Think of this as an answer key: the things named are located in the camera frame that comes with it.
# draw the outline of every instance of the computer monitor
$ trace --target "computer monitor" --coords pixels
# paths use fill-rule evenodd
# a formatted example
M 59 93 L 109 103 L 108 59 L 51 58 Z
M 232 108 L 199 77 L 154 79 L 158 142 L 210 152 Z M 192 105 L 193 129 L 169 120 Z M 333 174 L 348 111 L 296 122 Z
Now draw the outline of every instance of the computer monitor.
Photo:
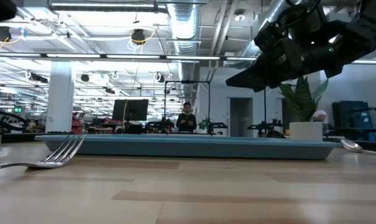
M 92 126 L 98 126 L 104 123 L 104 119 L 93 118 Z
M 146 121 L 149 100 L 115 100 L 112 114 L 113 120 L 123 120 L 123 112 L 125 110 L 126 102 L 126 121 Z

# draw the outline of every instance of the fork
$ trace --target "fork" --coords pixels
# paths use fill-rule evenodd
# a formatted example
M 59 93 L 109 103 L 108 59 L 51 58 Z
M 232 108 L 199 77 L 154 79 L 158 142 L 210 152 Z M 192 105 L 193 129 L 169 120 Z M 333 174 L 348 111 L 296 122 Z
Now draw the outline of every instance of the fork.
M 83 144 L 85 134 L 69 134 L 48 156 L 37 163 L 13 162 L 0 164 L 0 169 L 13 166 L 26 166 L 36 169 L 54 169 L 64 166 L 76 154 Z

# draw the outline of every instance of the spoon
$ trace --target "spoon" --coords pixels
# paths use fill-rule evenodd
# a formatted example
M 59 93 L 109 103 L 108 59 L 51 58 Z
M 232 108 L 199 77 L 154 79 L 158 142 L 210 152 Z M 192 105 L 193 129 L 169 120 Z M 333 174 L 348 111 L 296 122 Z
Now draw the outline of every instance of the spoon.
M 341 143 L 343 143 L 343 147 L 345 149 L 348 149 L 352 152 L 359 152 L 359 153 L 366 152 L 366 153 L 369 153 L 369 154 L 376 155 L 376 152 L 365 150 L 364 148 L 362 148 L 360 145 L 358 145 L 357 143 L 355 143 L 353 141 L 343 139 L 343 140 L 341 140 Z

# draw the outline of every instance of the blue tray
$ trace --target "blue tray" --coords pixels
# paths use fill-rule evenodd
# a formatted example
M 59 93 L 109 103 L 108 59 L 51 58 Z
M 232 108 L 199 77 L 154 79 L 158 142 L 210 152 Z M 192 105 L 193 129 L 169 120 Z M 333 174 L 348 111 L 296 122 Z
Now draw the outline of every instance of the blue tray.
M 53 151 L 66 135 L 36 136 Z M 107 156 L 326 159 L 338 142 L 215 136 L 89 134 L 77 154 Z

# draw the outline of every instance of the white column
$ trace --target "white column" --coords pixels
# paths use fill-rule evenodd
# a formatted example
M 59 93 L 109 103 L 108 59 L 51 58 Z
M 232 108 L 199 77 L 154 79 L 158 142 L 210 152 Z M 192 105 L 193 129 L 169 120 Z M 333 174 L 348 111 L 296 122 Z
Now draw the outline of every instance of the white column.
M 72 130 L 74 87 L 72 63 L 52 62 L 45 132 Z

